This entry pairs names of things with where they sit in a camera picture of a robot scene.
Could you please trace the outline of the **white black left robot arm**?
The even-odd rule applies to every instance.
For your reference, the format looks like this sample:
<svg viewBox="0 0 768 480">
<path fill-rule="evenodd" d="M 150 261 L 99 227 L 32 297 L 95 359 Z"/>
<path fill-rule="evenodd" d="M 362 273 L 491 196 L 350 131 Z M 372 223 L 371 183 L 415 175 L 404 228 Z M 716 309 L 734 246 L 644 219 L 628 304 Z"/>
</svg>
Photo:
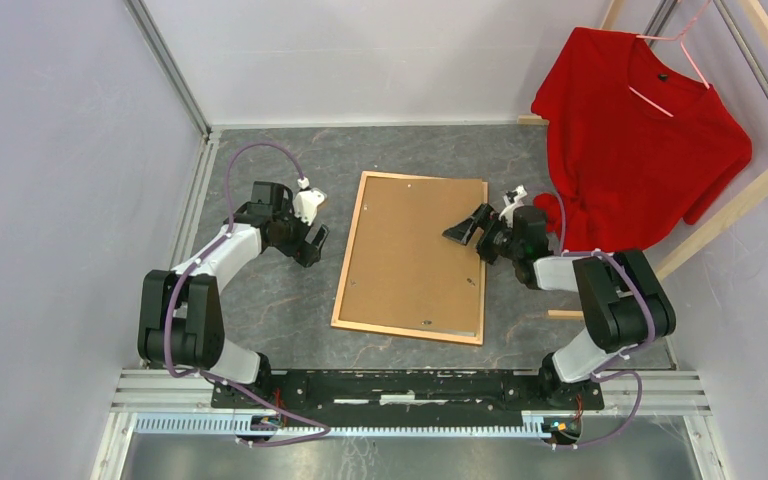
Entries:
<svg viewBox="0 0 768 480">
<path fill-rule="evenodd" d="M 326 194 L 301 180 L 299 191 L 257 181 L 249 201 L 232 211 L 212 240 L 171 270 L 152 270 L 143 280 L 137 351 L 150 365 L 176 375 L 200 372 L 236 383 L 250 407 L 274 394 L 265 355 L 225 335 L 220 295 L 230 281 L 273 248 L 307 268 L 321 258 L 329 234 L 314 221 Z"/>
</svg>

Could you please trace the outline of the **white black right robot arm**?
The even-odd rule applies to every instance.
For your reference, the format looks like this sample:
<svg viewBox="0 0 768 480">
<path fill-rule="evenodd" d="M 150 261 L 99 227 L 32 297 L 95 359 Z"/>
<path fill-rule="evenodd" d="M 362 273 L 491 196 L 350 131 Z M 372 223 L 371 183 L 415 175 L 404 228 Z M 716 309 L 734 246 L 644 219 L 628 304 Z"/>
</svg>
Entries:
<svg viewBox="0 0 768 480">
<path fill-rule="evenodd" d="M 520 204 L 498 212 L 484 203 L 442 235 L 460 245 L 474 241 L 488 264 L 509 260 L 517 280 L 532 290 L 578 295 L 583 330 L 539 369 L 538 396 L 551 408 L 566 406 L 577 396 L 577 384 L 601 378 L 616 358 L 675 331 L 675 310 L 639 249 L 555 254 L 545 214 Z"/>
</svg>

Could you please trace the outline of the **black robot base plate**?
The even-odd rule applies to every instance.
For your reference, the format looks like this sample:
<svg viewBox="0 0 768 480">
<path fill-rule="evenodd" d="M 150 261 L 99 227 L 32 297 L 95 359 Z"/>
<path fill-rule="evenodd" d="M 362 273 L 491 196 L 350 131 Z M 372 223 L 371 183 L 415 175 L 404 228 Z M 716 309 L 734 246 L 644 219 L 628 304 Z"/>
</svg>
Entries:
<svg viewBox="0 0 768 480">
<path fill-rule="evenodd" d="M 289 369 L 253 390 L 290 412 L 281 422 L 287 427 L 519 426 L 525 412 L 565 415 L 605 406 L 592 381 L 561 384 L 511 369 Z"/>
</svg>

